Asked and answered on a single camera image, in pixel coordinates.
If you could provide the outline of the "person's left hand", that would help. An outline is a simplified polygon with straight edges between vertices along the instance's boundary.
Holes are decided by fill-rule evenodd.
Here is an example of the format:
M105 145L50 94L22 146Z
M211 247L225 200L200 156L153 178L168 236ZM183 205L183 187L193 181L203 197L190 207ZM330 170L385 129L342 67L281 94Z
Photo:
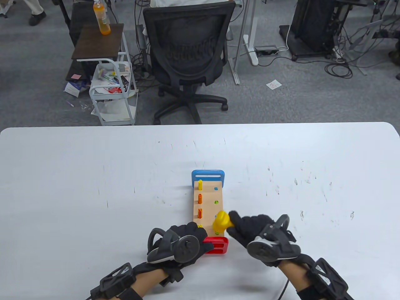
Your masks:
M166 231L154 228L147 242L147 261L133 268L134 275L162 269L167 277L160 285L181 281L184 267L214 249L212 243L205 242L206 237L206 230L194 222L173 225Z

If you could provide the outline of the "person's right hand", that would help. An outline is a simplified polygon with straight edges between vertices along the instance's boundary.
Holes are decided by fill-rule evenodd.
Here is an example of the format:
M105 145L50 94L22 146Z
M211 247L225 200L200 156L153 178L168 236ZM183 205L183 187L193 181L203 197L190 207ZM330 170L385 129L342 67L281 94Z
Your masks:
M244 248L258 236L267 225L272 225L274 220L265 214L241 217L236 211L228 213L230 221L234 224L226 232L238 241Z

